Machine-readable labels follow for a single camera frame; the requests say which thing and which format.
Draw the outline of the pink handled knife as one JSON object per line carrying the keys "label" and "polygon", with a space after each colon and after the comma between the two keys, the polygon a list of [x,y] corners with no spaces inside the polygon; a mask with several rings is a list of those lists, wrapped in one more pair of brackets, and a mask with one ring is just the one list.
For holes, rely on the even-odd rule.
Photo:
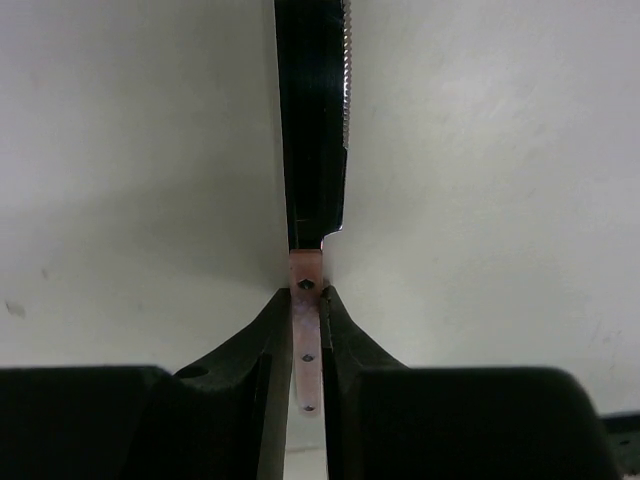
{"label": "pink handled knife", "polygon": [[274,4],[296,402],[322,406],[323,243],[341,230],[352,83],[351,4]]}

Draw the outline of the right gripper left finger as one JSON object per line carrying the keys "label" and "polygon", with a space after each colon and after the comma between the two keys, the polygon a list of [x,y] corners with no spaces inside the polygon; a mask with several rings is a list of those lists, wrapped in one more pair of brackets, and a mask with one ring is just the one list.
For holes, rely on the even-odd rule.
{"label": "right gripper left finger", "polygon": [[280,479],[292,374],[291,298],[278,290],[219,347],[151,390],[127,479]]}

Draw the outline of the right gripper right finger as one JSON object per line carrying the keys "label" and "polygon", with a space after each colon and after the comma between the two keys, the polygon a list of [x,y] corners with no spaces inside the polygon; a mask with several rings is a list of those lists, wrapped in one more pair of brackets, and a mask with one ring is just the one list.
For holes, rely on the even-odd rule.
{"label": "right gripper right finger", "polygon": [[321,297],[329,472],[340,479],[617,479],[590,398],[548,367],[410,368]]}

